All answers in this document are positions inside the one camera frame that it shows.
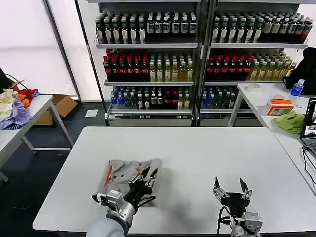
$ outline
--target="gray floor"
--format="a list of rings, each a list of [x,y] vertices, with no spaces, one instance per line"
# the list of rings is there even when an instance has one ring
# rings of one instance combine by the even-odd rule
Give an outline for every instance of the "gray floor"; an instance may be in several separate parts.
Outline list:
[[[96,118],[84,117],[86,111],[90,109],[99,110]],[[103,107],[97,103],[80,105],[64,119],[64,124],[75,141],[84,127],[105,126]],[[27,138],[35,147],[65,147],[66,145],[55,126],[32,127],[27,133]],[[0,237],[58,236],[56,233],[35,231],[32,223],[68,154],[69,152],[45,151],[33,156],[23,144],[12,155],[1,169],[10,180],[0,188]],[[304,221],[304,217],[297,217],[293,221]],[[313,237],[316,234],[265,236]]]

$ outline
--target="orange box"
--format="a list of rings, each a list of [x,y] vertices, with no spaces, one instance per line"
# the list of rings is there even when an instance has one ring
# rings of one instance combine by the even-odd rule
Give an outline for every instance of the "orange box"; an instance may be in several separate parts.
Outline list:
[[[271,99],[268,100],[266,107],[268,115],[284,115],[290,112],[294,105],[287,99]]]

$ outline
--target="yellow cloth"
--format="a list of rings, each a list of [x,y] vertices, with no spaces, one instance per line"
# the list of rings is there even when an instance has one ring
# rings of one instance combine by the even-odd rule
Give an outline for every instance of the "yellow cloth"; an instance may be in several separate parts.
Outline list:
[[[4,93],[0,94],[0,121],[11,116],[16,95],[17,92],[13,89],[4,89]]]

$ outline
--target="cardboard box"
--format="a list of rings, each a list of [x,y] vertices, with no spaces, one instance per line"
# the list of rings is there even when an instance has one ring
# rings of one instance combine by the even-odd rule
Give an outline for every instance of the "cardboard box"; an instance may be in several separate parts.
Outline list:
[[[53,104],[62,118],[66,117],[78,104],[68,95],[53,94],[53,97]],[[53,125],[53,118],[50,112],[46,111],[34,125]]]

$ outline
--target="backpack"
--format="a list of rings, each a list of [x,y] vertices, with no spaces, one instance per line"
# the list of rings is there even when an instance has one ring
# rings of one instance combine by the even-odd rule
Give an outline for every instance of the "backpack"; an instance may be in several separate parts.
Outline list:
[[[316,48],[308,47],[303,51],[303,60],[290,76],[283,77],[287,89],[291,89],[299,79],[304,79],[303,95],[316,95]]]

